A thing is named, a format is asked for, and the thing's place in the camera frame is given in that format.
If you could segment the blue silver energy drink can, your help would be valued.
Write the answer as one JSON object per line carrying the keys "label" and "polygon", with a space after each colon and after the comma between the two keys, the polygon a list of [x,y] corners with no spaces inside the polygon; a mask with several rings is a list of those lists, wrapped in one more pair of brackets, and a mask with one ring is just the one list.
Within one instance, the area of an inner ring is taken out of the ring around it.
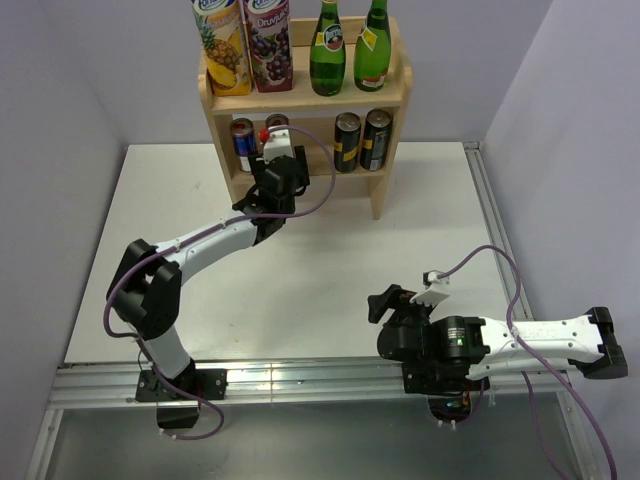
{"label": "blue silver energy drink can", "polygon": [[230,124],[230,133],[240,161],[240,170],[250,173],[249,157],[257,152],[253,122],[247,118],[234,119]]}

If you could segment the silver slim can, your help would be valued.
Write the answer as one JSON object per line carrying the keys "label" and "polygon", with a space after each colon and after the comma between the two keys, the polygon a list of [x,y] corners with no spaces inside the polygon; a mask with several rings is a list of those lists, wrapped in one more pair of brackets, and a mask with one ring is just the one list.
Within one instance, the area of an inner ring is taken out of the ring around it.
{"label": "silver slim can", "polygon": [[274,127],[274,126],[282,126],[282,125],[288,125],[289,124],[289,118],[282,113],[275,113],[272,115],[269,115],[266,119],[265,119],[265,127],[266,128],[270,128],[270,127]]}

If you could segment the black gold can front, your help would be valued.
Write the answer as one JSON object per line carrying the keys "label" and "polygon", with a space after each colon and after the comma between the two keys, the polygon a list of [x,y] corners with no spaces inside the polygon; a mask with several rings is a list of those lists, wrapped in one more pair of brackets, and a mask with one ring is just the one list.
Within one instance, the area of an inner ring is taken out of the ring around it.
{"label": "black gold can front", "polygon": [[353,112],[344,112],[335,119],[334,166],[340,173],[355,170],[360,145],[361,120]]}

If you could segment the black gold can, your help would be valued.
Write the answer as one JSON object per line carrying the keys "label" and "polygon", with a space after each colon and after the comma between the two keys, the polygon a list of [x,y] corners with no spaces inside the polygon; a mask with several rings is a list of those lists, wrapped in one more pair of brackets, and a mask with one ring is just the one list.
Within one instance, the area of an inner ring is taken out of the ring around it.
{"label": "black gold can", "polygon": [[392,133],[393,117],[382,109],[371,110],[365,119],[359,162],[368,171],[384,165]]}
{"label": "black gold can", "polygon": [[353,112],[344,112],[335,119],[334,166],[340,173],[355,170],[360,145],[361,120]]}

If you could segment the small round green bottle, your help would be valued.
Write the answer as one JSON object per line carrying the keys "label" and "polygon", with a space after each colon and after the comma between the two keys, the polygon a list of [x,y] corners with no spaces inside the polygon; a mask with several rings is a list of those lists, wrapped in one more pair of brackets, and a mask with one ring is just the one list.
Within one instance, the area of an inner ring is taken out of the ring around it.
{"label": "small round green bottle", "polygon": [[338,2],[323,1],[310,47],[312,89],[321,96],[336,95],[342,88],[345,70],[346,47]]}

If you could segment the tall green glass bottle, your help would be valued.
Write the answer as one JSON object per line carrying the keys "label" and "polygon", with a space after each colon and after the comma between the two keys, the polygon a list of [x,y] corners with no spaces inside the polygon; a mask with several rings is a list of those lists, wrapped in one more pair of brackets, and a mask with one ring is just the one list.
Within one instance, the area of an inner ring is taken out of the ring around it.
{"label": "tall green glass bottle", "polygon": [[388,1],[373,0],[358,36],[353,63],[357,88],[375,92],[385,83],[391,59]]}

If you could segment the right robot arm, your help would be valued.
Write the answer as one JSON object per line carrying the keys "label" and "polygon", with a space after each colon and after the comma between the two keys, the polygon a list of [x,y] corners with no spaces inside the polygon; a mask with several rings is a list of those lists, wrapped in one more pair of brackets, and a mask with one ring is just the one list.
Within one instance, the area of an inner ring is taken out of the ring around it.
{"label": "right robot arm", "polygon": [[431,315],[449,297],[443,282],[413,292],[393,284],[368,297],[368,320],[381,324],[377,350],[400,363],[408,393],[438,395],[479,390],[485,378],[534,372],[551,365],[585,378],[624,378],[628,365],[605,307],[556,321],[508,325],[480,316]]}

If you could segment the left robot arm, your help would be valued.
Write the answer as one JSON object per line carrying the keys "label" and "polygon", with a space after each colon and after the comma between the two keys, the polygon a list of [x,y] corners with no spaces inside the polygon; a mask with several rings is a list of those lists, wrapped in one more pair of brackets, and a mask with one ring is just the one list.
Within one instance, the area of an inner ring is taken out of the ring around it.
{"label": "left robot arm", "polygon": [[172,399],[203,388],[175,327],[183,286],[217,261],[274,235],[296,217],[296,199],[310,184],[301,146],[273,158],[253,155],[250,163],[255,183],[224,220],[171,242],[130,243],[107,290],[105,332],[117,337],[110,326],[110,315],[117,314],[130,328],[127,337],[152,363],[159,388]]}

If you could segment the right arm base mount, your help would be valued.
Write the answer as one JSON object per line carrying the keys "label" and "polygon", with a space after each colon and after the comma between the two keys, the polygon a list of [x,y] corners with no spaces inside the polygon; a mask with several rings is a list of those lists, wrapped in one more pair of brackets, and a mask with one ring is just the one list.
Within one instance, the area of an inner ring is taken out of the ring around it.
{"label": "right arm base mount", "polygon": [[427,397],[431,414],[445,423],[459,423],[473,413],[471,394],[481,400],[490,387],[487,377],[469,380],[462,373],[438,369],[424,363],[401,364],[404,391]]}

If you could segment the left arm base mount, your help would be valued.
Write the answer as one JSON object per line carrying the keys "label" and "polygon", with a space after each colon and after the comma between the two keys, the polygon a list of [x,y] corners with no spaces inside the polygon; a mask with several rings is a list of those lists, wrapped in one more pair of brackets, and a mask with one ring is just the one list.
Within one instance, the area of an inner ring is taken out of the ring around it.
{"label": "left arm base mount", "polygon": [[188,371],[181,382],[171,382],[153,370],[143,370],[134,399],[137,403],[156,405],[160,428],[182,433],[196,425],[204,401],[225,398],[227,373],[226,369],[195,369]]}

